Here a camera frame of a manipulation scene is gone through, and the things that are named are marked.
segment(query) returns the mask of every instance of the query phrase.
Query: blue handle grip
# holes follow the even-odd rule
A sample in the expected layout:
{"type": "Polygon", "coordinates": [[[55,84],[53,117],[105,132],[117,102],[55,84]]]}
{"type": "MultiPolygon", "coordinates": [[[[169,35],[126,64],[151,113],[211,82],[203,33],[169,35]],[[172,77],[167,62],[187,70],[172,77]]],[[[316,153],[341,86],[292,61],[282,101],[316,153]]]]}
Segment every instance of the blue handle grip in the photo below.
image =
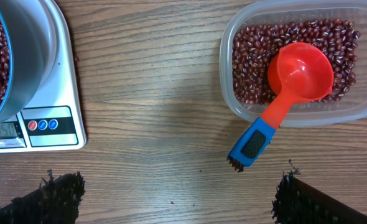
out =
{"type": "Polygon", "coordinates": [[[245,167],[251,166],[271,142],[275,132],[276,130],[266,124],[262,118],[257,118],[250,128],[239,138],[228,156],[240,162],[245,167]]]}

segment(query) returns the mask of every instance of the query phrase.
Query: button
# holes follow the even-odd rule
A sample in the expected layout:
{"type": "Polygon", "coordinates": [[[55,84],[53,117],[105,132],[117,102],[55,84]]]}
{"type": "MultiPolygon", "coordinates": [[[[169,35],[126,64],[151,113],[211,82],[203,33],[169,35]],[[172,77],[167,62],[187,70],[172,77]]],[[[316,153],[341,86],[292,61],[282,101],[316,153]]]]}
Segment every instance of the button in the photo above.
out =
{"type": "Polygon", "coordinates": [[[58,121],[55,119],[52,119],[49,121],[49,129],[54,130],[58,127],[58,121]]]}
{"type": "Polygon", "coordinates": [[[30,131],[34,131],[37,129],[37,122],[35,121],[30,121],[29,125],[27,125],[27,127],[29,128],[30,131]]]}
{"type": "Polygon", "coordinates": [[[39,129],[41,131],[45,130],[48,127],[48,122],[46,120],[39,121],[39,129]]]}

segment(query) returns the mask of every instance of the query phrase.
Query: red button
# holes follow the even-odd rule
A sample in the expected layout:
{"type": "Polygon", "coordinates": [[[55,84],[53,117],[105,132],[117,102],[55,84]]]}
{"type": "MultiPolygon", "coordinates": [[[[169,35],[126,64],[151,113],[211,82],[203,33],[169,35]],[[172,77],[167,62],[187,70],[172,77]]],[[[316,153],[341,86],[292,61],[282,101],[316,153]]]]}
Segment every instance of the red button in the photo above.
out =
{"type": "Polygon", "coordinates": [[[34,131],[37,128],[37,122],[30,121],[29,125],[27,125],[27,127],[29,128],[30,131],[34,131]]]}

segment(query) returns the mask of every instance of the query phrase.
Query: metal bowl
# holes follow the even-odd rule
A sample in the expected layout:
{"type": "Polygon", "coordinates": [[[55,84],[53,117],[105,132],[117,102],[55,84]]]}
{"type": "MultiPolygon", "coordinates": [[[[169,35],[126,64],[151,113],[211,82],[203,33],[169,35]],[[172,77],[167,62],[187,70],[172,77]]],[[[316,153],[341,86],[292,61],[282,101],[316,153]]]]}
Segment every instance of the metal bowl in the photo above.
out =
{"type": "Polygon", "coordinates": [[[9,81],[0,105],[0,123],[32,99],[44,72],[44,56],[33,22],[16,0],[0,0],[0,20],[9,47],[9,81]]]}

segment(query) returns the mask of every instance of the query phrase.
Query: blue button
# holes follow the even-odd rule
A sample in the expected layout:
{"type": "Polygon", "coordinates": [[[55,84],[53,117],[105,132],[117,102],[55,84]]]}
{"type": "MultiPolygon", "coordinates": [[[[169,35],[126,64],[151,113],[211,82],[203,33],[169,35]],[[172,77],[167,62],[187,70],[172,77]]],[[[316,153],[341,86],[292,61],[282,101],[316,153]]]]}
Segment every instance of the blue button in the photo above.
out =
{"type": "Polygon", "coordinates": [[[39,129],[41,131],[45,130],[48,127],[48,122],[46,120],[41,120],[39,122],[39,129]]]}
{"type": "Polygon", "coordinates": [[[52,119],[49,121],[49,129],[54,130],[58,127],[58,121],[55,119],[52,119]]]}

